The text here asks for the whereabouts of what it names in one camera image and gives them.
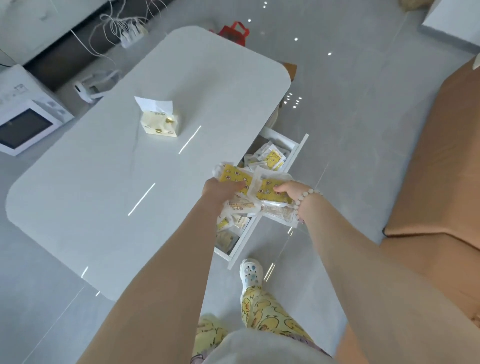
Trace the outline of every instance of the white tabletop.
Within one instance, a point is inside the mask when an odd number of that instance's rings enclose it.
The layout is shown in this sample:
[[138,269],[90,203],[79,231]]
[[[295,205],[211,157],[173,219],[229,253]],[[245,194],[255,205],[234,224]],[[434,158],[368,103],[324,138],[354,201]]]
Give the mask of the white tabletop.
[[[289,86],[280,63],[198,27],[177,29],[11,187],[7,216],[116,300],[214,165],[242,158]],[[146,134],[134,96],[173,100],[180,135]]]

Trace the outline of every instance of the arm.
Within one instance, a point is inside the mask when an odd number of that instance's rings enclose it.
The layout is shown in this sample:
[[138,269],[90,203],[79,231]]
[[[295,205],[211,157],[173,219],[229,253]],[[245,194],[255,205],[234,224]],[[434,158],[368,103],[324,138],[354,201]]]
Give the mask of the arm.
[[[298,199],[309,189],[279,186]],[[370,364],[478,363],[480,330],[424,278],[391,261],[326,199],[308,195],[299,217]]]
[[206,182],[173,235],[128,285],[77,364],[188,363],[223,203],[242,182]]

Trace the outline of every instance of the bracelet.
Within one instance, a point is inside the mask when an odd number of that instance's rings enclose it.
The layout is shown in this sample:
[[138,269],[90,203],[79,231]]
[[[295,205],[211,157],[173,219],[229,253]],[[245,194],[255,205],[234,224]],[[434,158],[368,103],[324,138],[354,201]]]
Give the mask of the bracelet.
[[295,206],[293,207],[295,209],[295,211],[293,212],[293,214],[298,218],[298,214],[299,214],[299,207],[300,207],[300,204],[301,202],[303,201],[303,199],[305,197],[307,197],[309,194],[319,194],[319,195],[322,195],[322,193],[320,191],[317,191],[317,190],[314,190],[313,188],[309,189],[308,191],[305,191],[303,192],[299,199],[297,201],[295,201]]

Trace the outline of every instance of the white shirt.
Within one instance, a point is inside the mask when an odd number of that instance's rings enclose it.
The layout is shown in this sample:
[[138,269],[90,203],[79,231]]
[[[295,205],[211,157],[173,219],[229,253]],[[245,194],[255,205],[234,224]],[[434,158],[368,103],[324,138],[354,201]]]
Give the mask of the white shirt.
[[266,331],[245,328],[227,335],[204,364],[336,364],[303,342]]

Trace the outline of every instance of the person's right arm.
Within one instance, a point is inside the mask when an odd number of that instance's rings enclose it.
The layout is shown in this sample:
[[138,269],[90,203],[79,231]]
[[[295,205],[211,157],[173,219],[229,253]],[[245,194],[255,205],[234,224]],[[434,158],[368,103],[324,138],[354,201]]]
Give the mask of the person's right arm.
[[[298,199],[299,182],[276,188]],[[385,256],[325,198],[299,217],[370,364],[480,363],[480,330],[427,280]]]

